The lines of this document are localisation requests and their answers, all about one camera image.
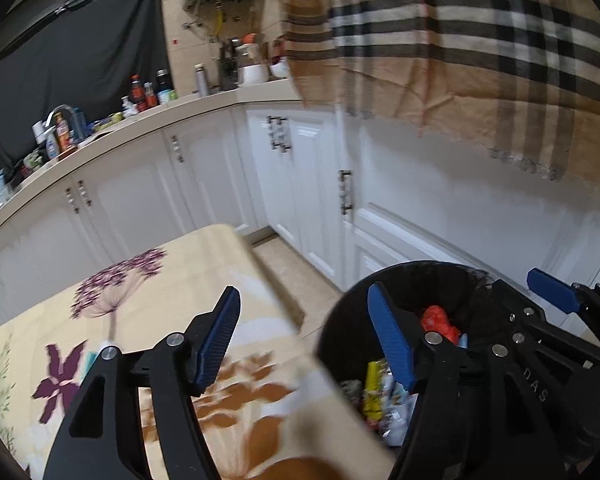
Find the steel thermos bottle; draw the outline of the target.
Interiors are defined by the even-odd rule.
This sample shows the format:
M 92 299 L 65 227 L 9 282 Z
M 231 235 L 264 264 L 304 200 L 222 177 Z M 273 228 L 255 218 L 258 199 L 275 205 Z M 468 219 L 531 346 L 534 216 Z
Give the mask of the steel thermos bottle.
M 210 94 L 208 74 L 202 63 L 195 65 L 195 81 L 199 96 L 201 98 L 208 96 Z

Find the dark sauce bottle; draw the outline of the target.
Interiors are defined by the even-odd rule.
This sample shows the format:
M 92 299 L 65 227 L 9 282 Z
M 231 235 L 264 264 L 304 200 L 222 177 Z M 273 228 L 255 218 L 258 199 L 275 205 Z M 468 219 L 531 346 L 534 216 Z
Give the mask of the dark sauce bottle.
M 133 75 L 131 79 L 130 99 L 139 113 L 147 110 L 144 86 L 137 74 Z

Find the white lower cabinets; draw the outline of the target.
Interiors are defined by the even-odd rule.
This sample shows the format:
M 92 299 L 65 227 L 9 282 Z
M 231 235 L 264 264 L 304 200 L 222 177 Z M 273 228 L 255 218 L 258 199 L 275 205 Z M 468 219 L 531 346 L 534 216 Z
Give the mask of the white lower cabinets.
M 189 103 L 121 126 L 0 209 L 0 325 L 193 230 L 281 237 L 340 289 L 385 266 L 600 282 L 600 198 L 439 133 L 292 103 Z

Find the white blender jug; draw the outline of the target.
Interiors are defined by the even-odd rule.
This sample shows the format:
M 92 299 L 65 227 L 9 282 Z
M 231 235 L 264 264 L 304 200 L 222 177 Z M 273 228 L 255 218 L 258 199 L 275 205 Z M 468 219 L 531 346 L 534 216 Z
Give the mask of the white blender jug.
M 239 87 L 264 84 L 270 79 L 270 72 L 262 58 L 256 34 L 242 37 L 242 43 L 236 48 L 236 60 Z

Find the chrome sink faucet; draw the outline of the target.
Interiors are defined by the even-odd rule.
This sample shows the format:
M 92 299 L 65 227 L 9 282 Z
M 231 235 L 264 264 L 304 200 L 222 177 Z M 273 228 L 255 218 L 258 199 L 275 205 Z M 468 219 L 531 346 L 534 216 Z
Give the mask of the chrome sink faucet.
M 79 144 L 87 138 L 86 122 L 82 110 L 67 104 L 60 104 L 48 113 L 43 122 L 45 129 L 56 124 L 57 114 L 67 123 L 73 144 Z

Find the plaid beige scarf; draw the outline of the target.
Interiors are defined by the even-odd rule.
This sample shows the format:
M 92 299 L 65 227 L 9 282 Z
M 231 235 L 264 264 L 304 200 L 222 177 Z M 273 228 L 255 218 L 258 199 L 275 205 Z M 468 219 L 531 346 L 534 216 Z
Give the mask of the plaid beige scarf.
M 594 0 L 285 0 L 285 39 L 303 102 L 600 190 Z

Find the orange dish soap bottle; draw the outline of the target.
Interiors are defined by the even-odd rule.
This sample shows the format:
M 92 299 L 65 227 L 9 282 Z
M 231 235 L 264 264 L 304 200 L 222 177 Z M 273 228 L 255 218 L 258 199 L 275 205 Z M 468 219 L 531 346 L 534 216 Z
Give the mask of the orange dish soap bottle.
M 56 136 L 61 153 L 68 152 L 73 148 L 73 140 L 68 120 L 61 112 L 55 114 Z

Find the red white rice cooker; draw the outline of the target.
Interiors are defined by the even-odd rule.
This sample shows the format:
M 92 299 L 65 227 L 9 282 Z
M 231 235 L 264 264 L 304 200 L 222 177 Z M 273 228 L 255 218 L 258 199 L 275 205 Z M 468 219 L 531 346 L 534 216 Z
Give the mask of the red white rice cooker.
M 290 75 L 286 55 L 285 39 L 277 38 L 270 51 L 270 70 L 276 79 L 286 79 Z

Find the yellow wrapper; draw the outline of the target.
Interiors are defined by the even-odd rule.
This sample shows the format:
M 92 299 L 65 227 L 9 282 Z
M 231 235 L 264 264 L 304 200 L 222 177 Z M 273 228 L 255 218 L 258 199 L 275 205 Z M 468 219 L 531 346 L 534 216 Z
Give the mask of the yellow wrapper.
M 363 390 L 362 412 L 366 422 L 377 426 L 382 417 L 382 392 L 386 376 L 387 363 L 384 359 L 367 364 Z

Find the black trash bin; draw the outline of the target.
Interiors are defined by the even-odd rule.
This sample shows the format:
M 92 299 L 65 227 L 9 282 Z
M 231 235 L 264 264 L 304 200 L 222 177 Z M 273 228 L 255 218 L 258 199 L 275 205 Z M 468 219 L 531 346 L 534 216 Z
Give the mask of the black trash bin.
M 442 307 L 462 333 L 460 348 L 489 347 L 496 325 L 489 274 L 448 262 L 395 264 L 353 285 L 330 312 L 317 356 L 336 382 L 362 380 L 369 362 L 387 359 L 367 310 L 367 293 L 375 283 L 383 284 L 393 304 L 413 313 L 419 324 L 428 307 Z

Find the red plastic bag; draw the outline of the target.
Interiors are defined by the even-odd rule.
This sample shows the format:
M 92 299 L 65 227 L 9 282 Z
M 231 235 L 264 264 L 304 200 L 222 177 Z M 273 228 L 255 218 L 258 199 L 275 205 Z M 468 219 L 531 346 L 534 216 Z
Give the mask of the red plastic bag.
M 420 318 L 420 326 L 425 332 L 437 332 L 456 346 L 462 334 L 449 320 L 445 310 L 439 306 L 428 307 Z

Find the floral beige tablecloth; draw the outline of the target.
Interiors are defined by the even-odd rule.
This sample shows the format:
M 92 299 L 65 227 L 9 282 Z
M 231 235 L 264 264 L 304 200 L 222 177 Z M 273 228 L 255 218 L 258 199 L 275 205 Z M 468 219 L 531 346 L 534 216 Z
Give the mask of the floral beige tablecloth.
M 392 465 L 229 226 L 0 327 L 0 479 L 383 479 Z

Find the black window curtain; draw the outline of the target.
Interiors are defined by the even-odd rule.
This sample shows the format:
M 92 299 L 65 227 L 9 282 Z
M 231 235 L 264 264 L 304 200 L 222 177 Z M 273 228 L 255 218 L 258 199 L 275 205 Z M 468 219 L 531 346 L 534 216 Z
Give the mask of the black window curtain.
M 87 120 L 120 108 L 131 79 L 170 67 L 161 0 L 26 0 L 0 25 L 0 170 L 36 145 L 58 105 Z

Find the black knife block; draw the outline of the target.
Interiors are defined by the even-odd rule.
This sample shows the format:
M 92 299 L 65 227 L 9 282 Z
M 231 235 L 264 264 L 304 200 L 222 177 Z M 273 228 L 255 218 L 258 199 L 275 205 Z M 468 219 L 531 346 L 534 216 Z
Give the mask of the black knife block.
M 234 90 L 237 88 L 237 56 L 235 46 L 230 40 L 222 41 L 220 43 L 218 73 L 221 91 Z

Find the green label bottle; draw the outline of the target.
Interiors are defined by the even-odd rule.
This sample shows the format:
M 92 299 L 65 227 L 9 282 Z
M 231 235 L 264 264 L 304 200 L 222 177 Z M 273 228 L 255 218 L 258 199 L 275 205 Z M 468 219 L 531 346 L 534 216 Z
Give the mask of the green label bottle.
M 353 405 L 358 405 L 361 402 L 363 386 L 358 379 L 348 379 L 340 382 L 340 388 L 344 396 Z

